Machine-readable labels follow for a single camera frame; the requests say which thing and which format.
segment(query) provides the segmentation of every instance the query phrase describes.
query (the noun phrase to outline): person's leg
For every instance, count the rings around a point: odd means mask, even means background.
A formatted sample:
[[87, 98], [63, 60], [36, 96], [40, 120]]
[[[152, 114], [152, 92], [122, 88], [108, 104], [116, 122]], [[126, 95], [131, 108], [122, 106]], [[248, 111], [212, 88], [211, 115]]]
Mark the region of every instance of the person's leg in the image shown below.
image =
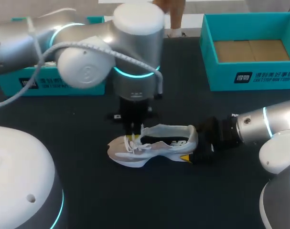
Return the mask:
[[181, 22], [185, 9], [185, 0], [171, 0], [170, 23], [171, 32], [169, 37], [182, 37]]
[[171, 0], [153, 0], [152, 3], [160, 7], [164, 13], [168, 13], [170, 8], [170, 1]]

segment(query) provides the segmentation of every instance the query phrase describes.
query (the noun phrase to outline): sneaker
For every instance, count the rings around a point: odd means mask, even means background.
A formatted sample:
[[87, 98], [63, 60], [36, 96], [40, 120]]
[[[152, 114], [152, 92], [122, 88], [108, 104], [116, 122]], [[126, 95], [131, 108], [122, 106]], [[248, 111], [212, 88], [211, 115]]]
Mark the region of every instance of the sneaker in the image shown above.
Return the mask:
[[181, 36], [181, 37], [187, 37], [186, 33], [185, 33], [185, 32], [182, 32], [182, 36]]
[[198, 145], [194, 126], [156, 125], [144, 128], [137, 139], [121, 136], [109, 144], [109, 157], [127, 167], [142, 167], [155, 156], [182, 161], [180, 156], [192, 154]]

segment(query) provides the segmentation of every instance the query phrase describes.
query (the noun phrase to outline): floor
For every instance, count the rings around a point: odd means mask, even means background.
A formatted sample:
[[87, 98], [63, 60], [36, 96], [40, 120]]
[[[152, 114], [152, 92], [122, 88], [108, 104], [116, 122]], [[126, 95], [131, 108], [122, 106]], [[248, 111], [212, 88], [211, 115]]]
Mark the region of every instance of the floor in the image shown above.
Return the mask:
[[[98, 0], [97, 11], [111, 20], [114, 9], [125, 2], [144, 2], [147, 0]], [[187, 0], [182, 19], [182, 29], [188, 36], [200, 36], [203, 15], [205, 13], [248, 12], [244, 0]], [[165, 17], [165, 28], [170, 28], [170, 17]]]
[[[61, 8], [75, 8], [85, 16], [104, 15], [110, 20], [114, 9], [125, 2], [147, 0], [0, 0], [0, 21], [12, 17], [38, 17]], [[189, 36], [199, 36], [205, 13], [248, 12], [244, 0], [187, 0], [182, 28]], [[165, 18], [170, 27], [169, 15]]]

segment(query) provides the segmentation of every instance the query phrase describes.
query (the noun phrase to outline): cardboard bottom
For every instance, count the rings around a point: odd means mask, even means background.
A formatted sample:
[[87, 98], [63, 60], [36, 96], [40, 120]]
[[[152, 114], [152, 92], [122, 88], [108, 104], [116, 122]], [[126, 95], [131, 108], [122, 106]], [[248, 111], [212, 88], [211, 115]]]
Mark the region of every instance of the cardboard bottom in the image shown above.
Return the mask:
[[225, 41], [214, 45], [220, 63], [290, 61], [281, 40]]

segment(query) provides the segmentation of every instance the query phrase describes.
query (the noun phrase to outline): cardboard box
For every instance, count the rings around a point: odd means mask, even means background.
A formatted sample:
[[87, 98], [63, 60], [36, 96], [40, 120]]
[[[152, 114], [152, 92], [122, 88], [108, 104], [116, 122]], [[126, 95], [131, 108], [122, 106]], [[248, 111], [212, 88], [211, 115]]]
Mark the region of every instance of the cardboard box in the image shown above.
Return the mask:
[[[88, 17], [90, 23], [103, 23], [104, 17]], [[15, 95], [24, 87], [32, 76], [35, 67], [29, 67], [12, 73], [0, 75], [0, 87], [6, 96]], [[105, 82], [90, 89], [76, 89], [68, 86], [61, 79], [56, 66], [42, 67], [32, 87], [23, 96], [44, 95], [104, 95]]]
[[290, 89], [290, 12], [207, 14], [200, 46], [212, 91]]

